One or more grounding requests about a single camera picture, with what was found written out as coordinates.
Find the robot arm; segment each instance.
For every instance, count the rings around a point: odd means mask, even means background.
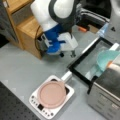
[[[105,33],[105,38],[120,43],[120,0],[110,0],[112,13],[109,26]]]
[[[78,0],[35,0],[33,15],[43,29],[47,53],[74,51],[78,43],[68,31],[74,25]]]

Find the wooden cabinet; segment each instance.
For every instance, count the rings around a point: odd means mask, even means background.
[[[30,9],[32,2],[33,0],[0,0],[0,14],[2,15],[0,15],[0,34],[3,34],[14,45],[40,59],[41,54],[35,46],[35,34],[39,24]]]
[[[36,21],[36,19],[31,16],[20,25],[18,25],[17,29],[19,31],[19,35],[21,36],[21,40],[24,46],[24,49],[41,59],[40,51],[36,49],[36,40],[35,38],[39,37],[42,34],[41,27],[38,30],[40,25]]]

